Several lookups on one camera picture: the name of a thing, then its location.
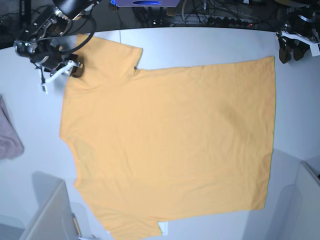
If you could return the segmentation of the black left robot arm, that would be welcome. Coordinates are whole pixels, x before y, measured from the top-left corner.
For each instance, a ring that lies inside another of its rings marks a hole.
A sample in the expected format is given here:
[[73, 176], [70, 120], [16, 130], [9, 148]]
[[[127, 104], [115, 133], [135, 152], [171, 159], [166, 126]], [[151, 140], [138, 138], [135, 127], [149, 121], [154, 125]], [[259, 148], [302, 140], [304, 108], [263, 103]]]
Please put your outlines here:
[[318, 0], [278, 0], [291, 10], [276, 32], [279, 60], [286, 64], [301, 60], [307, 51], [320, 55], [320, 2]]

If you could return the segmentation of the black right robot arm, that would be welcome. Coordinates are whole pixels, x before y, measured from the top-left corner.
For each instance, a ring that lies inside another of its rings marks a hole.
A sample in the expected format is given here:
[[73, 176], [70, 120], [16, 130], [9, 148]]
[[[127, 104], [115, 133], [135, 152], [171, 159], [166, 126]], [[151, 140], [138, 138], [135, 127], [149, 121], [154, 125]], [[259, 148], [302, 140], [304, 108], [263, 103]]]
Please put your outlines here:
[[[35, 65], [43, 83], [46, 82], [44, 72], [50, 73], [50, 80], [63, 73], [74, 78], [82, 76], [84, 59], [75, 52], [84, 47], [97, 30], [97, 23], [88, 12], [99, 3], [99, 0], [54, 0], [53, 6], [48, 6], [13, 42], [16, 54]], [[90, 22], [91, 31], [78, 46], [64, 50], [61, 45], [52, 44], [53, 40], [66, 36], [73, 22], [79, 19]]]

